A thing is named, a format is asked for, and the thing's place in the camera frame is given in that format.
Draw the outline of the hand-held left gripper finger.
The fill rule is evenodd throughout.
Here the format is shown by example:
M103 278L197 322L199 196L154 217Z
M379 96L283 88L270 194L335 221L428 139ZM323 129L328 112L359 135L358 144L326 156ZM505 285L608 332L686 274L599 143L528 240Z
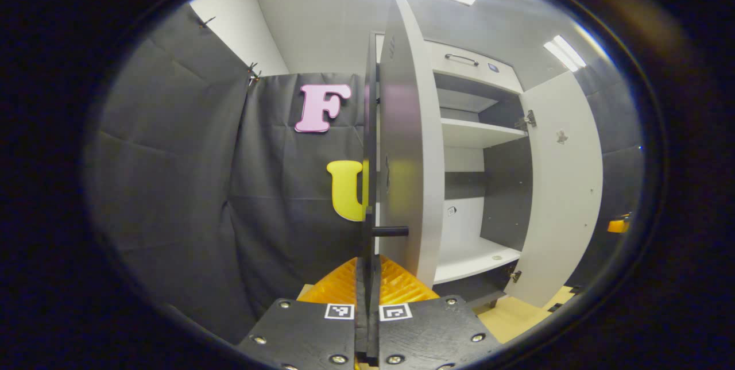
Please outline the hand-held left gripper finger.
M466 369L502 349L461 296L440 297L375 255L367 273L367 362L381 369Z
M366 334L364 263L351 259L297 299L278 298L238 345L263 369L354 369Z

